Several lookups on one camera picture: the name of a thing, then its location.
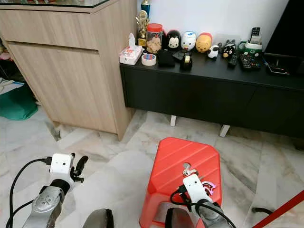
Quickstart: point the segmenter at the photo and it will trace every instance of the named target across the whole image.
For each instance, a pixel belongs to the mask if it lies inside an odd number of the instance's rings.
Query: cabinet door
[[[260,87],[243,114],[242,125],[303,137],[303,107],[303,93]]]
[[[255,87],[200,76],[124,69],[126,105],[193,119],[238,125]]]
[[[97,51],[19,43],[9,47],[53,121],[116,133]]]

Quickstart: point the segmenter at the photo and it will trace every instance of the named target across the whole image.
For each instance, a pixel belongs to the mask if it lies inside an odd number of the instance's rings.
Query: black toy figure
[[[191,53],[186,53],[180,63],[181,69],[190,70],[192,68],[192,64],[193,64],[193,62],[192,62],[192,58],[191,58]]]
[[[181,34],[177,30],[171,30],[167,34],[168,50],[179,50],[181,47]]]
[[[236,51],[236,41],[233,39],[232,41],[227,40],[223,49],[223,57],[231,57]]]

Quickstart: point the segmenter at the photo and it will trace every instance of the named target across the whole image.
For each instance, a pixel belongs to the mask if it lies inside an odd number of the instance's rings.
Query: black cable
[[[31,163],[34,163],[34,162],[45,162],[46,159],[35,159],[35,160],[32,160],[30,162],[28,162],[25,166],[22,167],[22,169],[18,172],[18,174],[16,175],[12,185],[11,185],[11,188],[10,188],[10,194],[9,194],[9,228],[13,228],[13,192],[14,192],[14,187],[16,185],[16,182],[17,182],[17,179],[18,177],[20,176],[20,174],[25,170],[26,167],[28,167]]]
[[[270,215],[270,214],[273,213],[273,211],[268,210],[268,209],[266,209],[266,208],[252,208],[251,211],[252,211],[253,213],[256,213],[256,212],[264,212],[264,213],[266,213],[266,214],[268,214],[268,215]]]
[[[10,227],[10,222],[13,220],[13,217],[17,214],[18,211],[20,211],[22,208],[26,207],[27,205],[31,204],[32,202],[33,202],[33,200],[31,200],[30,202],[27,202],[27,203],[23,204],[22,206],[18,207],[13,212],[13,215],[9,218],[8,222],[6,223],[5,228],[9,228]]]
[[[176,190],[175,192],[173,192],[173,193],[171,194],[171,196],[170,196],[170,201],[171,201],[171,203],[176,204],[176,205],[182,205],[182,206],[197,206],[197,205],[198,205],[198,206],[200,206],[200,207],[208,208],[208,209],[210,209],[210,210],[212,210],[212,211],[218,213],[218,214],[219,214],[220,216],[222,216],[224,219],[226,219],[227,222],[228,222],[233,228],[237,228],[237,227],[233,224],[233,222],[232,222],[226,215],[224,215],[222,212],[220,212],[219,210],[216,210],[216,209],[213,208],[213,207],[210,207],[210,206],[205,205],[205,204],[202,204],[202,203],[179,203],[179,202],[173,201],[173,196],[174,196],[175,194],[177,194],[177,193],[179,193],[179,190]]]

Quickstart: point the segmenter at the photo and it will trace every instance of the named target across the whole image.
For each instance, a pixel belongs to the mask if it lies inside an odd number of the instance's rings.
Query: cabinet drawer
[[[88,13],[0,10],[0,28],[7,41],[97,49]]]

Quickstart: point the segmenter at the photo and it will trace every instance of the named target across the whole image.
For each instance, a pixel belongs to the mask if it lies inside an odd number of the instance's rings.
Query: tsum tsum toy
[[[196,34],[192,31],[185,32],[181,38],[181,48],[187,51],[191,51],[196,42]]]
[[[169,50],[178,50],[181,46],[181,34],[177,30],[171,30],[167,34],[167,43]]]
[[[204,53],[208,51],[212,44],[212,36],[210,33],[203,32],[196,40],[195,47],[198,52]]]
[[[227,40],[223,49],[223,57],[231,57],[236,51],[236,41],[233,39],[232,41]]]
[[[219,54],[219,49],[222,47],[222,43],[218,43],[217,45],[213,45],[207,51],[208,57],[216,60]]]

